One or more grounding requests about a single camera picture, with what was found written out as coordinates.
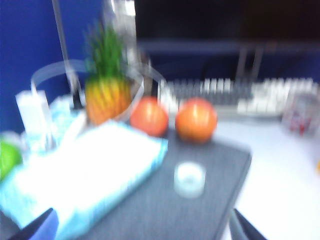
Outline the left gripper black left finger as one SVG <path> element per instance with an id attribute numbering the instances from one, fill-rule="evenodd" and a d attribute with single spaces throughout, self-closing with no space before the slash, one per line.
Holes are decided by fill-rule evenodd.
<path id="1" fill-rule="evenodd" d="M 55 240 L 58 226 L 58 214 L 49 208 L 7 240 Z"/>

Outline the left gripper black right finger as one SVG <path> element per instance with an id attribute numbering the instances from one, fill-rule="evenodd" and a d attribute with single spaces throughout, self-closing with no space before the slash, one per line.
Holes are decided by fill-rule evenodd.
<path id="1" fill-rule="evenodd" d="M 266 238 L 236 209 L 229 218 L 232 240 L 266 240 Z"/>

